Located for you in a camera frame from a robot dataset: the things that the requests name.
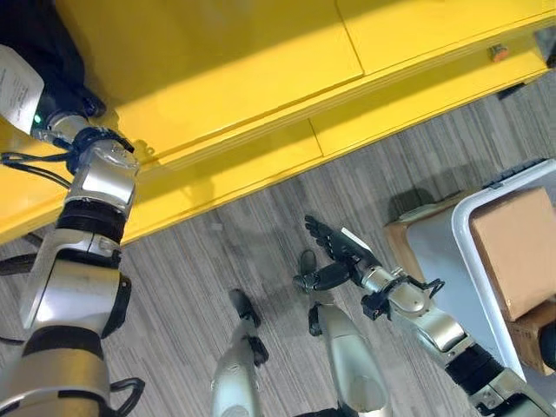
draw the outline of black joint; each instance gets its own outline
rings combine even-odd
[[[528,397],[522,393],[516,393],[510,398],[502,402],[495,408],[489,408],[482,402],[479,403],[475,408],[481,415],[507,415],[514,409],[519,407],[524,401],[528,400]]]
[[[372,321],[378,319],[381,315],[386,314],[390,318],[390,301],[388,294],[384,292],[372,293],[361,298],[363,314]]]
[[[446,372],[467,395],[473,395],[504,368],[481,346],[474,344],[450,362]]]
[[[51,349],[78,349],[104,359],[101,339],[92,330],[71,326],[39,328],[25,344],[23,357]]]
[[[90,252],[82,252],[81,250],[76,249],[62,249],[56,254],[56,259],[85,263],[96,267],[118,269],[120,261],[122,260],[122,253],[119,250],[115,250],[109,258]]]
[[[125,322],[125,315],[128,310],[130,297],[131,280],[127,276],[120,275],[120,285],[118,286],[116,301],[106,326],[104,327],[103,334],[101,334],[103,339],[114,333]]]
[[[268,350],[261,339],[258,337],[249,337],[248,342],[251,350],[253,350],[253,363],[256,367],[268,361]]]
[[[64,205],[56,228],[91,232],[120,243],[125,222],[125,215],[105,202],[75,200]]]
[[[345,414],[335,408],[327,408],[326,410],[317,411],[315,413],[299,414],[295,417],[346,417]]]
[[[319,305],[315,304],[309,310],[309,334],[313,337],[320,336],[322,334],[321,325],[319,324]]]

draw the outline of robotic hand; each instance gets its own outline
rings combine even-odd
[[[443,281],[421,283],[400,268],[389,273],[369,246],[349,230],[335,231],[312,216],[305,220],[310,234],[334,263],[297,275],[297,285],[319,291],[351,280],[365,288],[369,294],[361,300],[363,313],[371,320],[385,314],[414,334],[481,414],[556,416],[556,410],[514,371],[503,368],[457,321],[434,305],[433,296]]]
[[[345,229],[337,232],[326,224],[318,222],[311,215],[305,216],[305,222],[305,228],[315,238],[317,245],[324,248],[334,263],[318,271],[295,276],[294,282],[299,287],[306,290],[325,291],[338,287],[348,280],[361,285],[361,266],[363,268],[381,266],[371,250],[363,242],[354,241],[356,237],[349,232],[345,234],[343,232]]]

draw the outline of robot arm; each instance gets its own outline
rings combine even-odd
[[[363,312],[372,320],[386,314],[392,322],[414,334],[426,352],[468,395],[483,415],[554,417],[556,410],[516,373],[503,368],[479,346],[450,315],[434,305],[433,296],[444,282],[422,284],[401,269],[392,274],[376,260],[370,248],[346,229],[332,230],[314,217],[306,228],[327,251],[342,277],[330,267],[295,281],[304,288],[331,288],[351,279],[369,294],[361,300]]]
[[[408,278],[400,269],[390,274],[382,267],[370,268],[361,281],[371,293],[361,301],[365,314],[376,319],[381,307],[374,301],[385,296],[385,313],[392,322],[420,340],[482,415],[556,415],[514,371],[503,368],[457,321],[437,308],[428,290]]]
[[[42,85],[37,103],[22,103],[34,113],[30,133],[66,151],[49,157],[5,153],[2,164],[69,188],[23,294],[20,316],[28,338],[3,369],[0,415],[128,415],[144,382],[110,384],[101,339],[123,324],[131,292],[119,263],[139,169],[133,147],[116,132],[89,124],[105,106],[84,86],[83,61],[53,2],[4,2],[0,44],[10,52],[3,56],[9,59],[6,68],[12,62]],[[36,161],[66,162],[73,181],[25,164]],[[127,388],[131,396],[112,410],[110,392]]]
[[[3,371],[0,414],[123,416],[144,383],[109,384],[101,339],[123,324],[129,302],[118,267],[139,167],[122,138],[81,116],[60,118],[55,131],[74,151],[75,178],[30,272],[20,310],[30,337]],[[110,392],[126,387],[134,393],[111,410]]]

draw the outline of gray carpet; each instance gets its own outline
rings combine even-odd
[[[261,338],[270,352],[259,372],[265,414],[333,407],[324,347],[308,335],[307,301],[291,285],[297,255],[312,244],[303,215],[347,226],[392,267],[382,227],[400,213],[525,160],[556,156],[554,86],[551,74],[504,101],[481,99],[128,245],[122,270],[132,277],[134,294],[126,324],[104,347],[112,380],[136,375],[147,381],[132,415],[208,415],[211,375],[237,323],[227,300],[235,287],[252,295],[264,320]],[[0,257],[31,249],[12,242],[0,248]],[[16,311],[23,283],[22,276],[1,283],[2,335],[21,334]],[[363,317],[358,288],[345,284],[334,296],[368,335],[396,416],[477,415],[415,340],[386,319]],[[0,365],[14,350],[0,347]]]

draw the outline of plastic container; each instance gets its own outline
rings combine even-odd
[[[441,278],[447,283],[435,296],[438,306],[501,364],[555,404],[556,374],[543,377],[520,364],[469,227],[475,209],[512,191],[540,186],[556,204],[556,160],[529,162],[505,171],[453,208],[412,224],[407,241],[427,281]]]

